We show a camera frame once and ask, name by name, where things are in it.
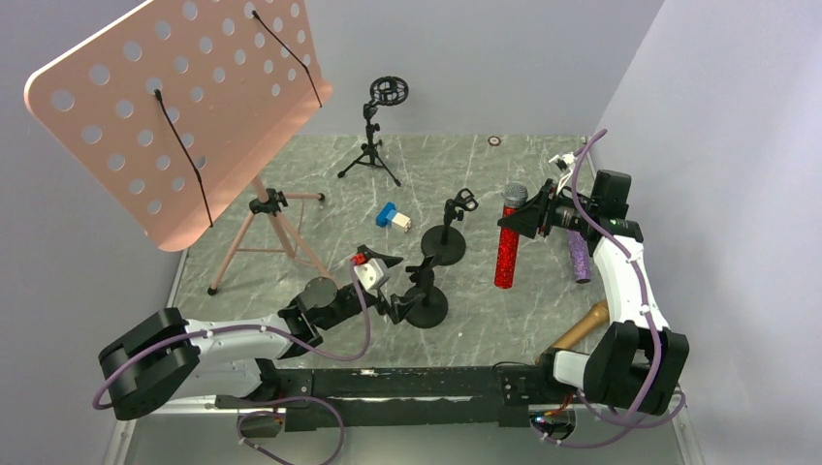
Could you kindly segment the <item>red glitter microphone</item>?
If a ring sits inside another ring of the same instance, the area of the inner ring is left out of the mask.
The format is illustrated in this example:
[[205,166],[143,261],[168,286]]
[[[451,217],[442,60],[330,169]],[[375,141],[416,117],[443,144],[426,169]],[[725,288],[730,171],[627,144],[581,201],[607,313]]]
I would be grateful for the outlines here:
[[[515,213],[527,202],[527,188],[519,182],[506,184],[501,193],[503,199],[502,218]],[[513,286],[516,272],[520,235],[509,228],[501,227],[497,259],[494,274],[494,285],[499,289],[510,289]]]

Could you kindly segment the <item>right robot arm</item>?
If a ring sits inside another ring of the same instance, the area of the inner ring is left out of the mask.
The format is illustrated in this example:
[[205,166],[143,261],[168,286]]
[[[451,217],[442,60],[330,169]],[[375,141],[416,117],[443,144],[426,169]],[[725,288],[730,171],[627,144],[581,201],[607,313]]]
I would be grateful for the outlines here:
[[640,225],[626,217],[630,187],[629,175],[612,170],[596,173],[590,194],[581,197],[547,180],[497,224],[527,238],[554,229],[579,233],[602,279],[607,331],[589,355],[547,349],[537,363],[541,378],[552,388],[582,392],[590,403],[660,416],[675,394],[689,343],[655,303]]

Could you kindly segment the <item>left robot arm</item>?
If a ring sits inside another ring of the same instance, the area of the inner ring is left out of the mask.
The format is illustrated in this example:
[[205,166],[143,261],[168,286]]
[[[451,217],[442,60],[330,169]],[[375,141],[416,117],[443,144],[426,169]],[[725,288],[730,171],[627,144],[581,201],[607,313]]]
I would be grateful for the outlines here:
[[207,322],[187,319],[175,307],[161,309],[99,353],[104,381],[92,406],[128,420],[180,398],[228,395],[256,404],[274,399],[276,361],[306,353],[334,357],[319,348],[322,331],[358,315],[368,320],[371,308],[394,324],[407,320],[422,297],[381,291],[401,261],[361,245],[349,261],[348,285],[314,278],[286,307],[264,317]]

